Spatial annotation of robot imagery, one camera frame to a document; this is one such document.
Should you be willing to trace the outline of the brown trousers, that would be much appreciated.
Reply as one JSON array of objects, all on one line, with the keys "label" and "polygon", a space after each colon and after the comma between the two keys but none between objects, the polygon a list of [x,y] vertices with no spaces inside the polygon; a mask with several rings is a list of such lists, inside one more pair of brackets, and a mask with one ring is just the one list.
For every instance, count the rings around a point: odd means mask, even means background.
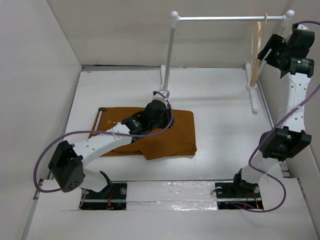
[{"label": "brown trousers", "polygon": [[[106,131],[142,110],[142,107],[100,107],[92,130]],[[194,156],[197,151],[194,113],[175,109],[173,117],[173,126],[165,132],[118,147],[104,156],[144,156],[146,160]]]}]

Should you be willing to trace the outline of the beige wooden clothes hanger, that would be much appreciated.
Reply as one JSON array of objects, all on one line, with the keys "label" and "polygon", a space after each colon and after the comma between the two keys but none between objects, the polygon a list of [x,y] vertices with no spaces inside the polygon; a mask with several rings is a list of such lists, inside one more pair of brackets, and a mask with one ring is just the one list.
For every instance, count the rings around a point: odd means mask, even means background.
[{"label": "beige wooden clothes hanger", "polygon": [[262,32],[268,21],[267,13],[264,14],[262,20],[264,21],[263,24],[260,21],[257,21],[256,23],[253,23],[251,27],[251,77],[248,84],[251,89],[257,87],[258,71],[261,61],[257,59],[255,54],[258,54],[261,51]]}]

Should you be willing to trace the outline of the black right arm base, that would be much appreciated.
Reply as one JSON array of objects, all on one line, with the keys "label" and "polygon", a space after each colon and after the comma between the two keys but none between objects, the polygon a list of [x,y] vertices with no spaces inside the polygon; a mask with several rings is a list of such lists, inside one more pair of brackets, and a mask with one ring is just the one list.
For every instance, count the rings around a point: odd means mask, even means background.
[{"label": "black right arm base", "polygon": [[256,188],[255,191],[237,191],[232,188],[232,181],[218,181],[214,183],[214,186],[215,189],[211,195],[216,197],[219,210],[264,209],[259,188]]}]

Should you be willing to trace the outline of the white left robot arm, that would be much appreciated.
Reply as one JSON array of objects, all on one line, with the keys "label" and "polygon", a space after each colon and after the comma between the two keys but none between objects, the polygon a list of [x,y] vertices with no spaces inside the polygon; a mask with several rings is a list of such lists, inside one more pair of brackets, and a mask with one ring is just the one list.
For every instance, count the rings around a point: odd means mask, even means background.
[{"label": "white left robot arm", "polygon": [[102,155],[140,139],[154,136],[152,132],[164,132],[174,122],[173,110],[169,103],[153,100],[144,110],[117,123],[107,131],[99,131],[96,136],[70,144],[60,142],[48,164],[48,168],[64,193],[76,188],[94,191],[100,198],[111,194],[111,181],[103,172],[94,172],[86,166]]}]

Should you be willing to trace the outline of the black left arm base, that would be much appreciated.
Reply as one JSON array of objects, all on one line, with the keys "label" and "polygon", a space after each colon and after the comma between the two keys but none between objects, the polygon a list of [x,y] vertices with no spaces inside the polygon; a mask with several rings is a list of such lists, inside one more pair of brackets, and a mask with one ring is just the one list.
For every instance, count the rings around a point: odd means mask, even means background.
[{"label": "black left arm base", "polygon": [[105,195],[92,190],[82,193],[79,208],[81,210],[122,211],[127,209],[127,182],[113,182],[108,186]]}]

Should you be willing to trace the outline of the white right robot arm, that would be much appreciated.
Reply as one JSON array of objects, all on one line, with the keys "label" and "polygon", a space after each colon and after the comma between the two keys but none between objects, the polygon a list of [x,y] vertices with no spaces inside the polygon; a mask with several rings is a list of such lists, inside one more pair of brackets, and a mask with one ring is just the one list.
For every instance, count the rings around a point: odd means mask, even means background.
[{"label": "white right robot arm", "polygon": [[280,71],[285,100],[275,129],[261,135],[257,153],[235,174],[230,188],[235,196],[254,192],[270,168],[277,162],[295,157],[311,143],[312,136],[306,133],[304,123],[304,105],[314,74],[315,62],[307,57],[314,41],[313,31],[295,23],[289,37],[273,34],[258,53],[257,59]]}]

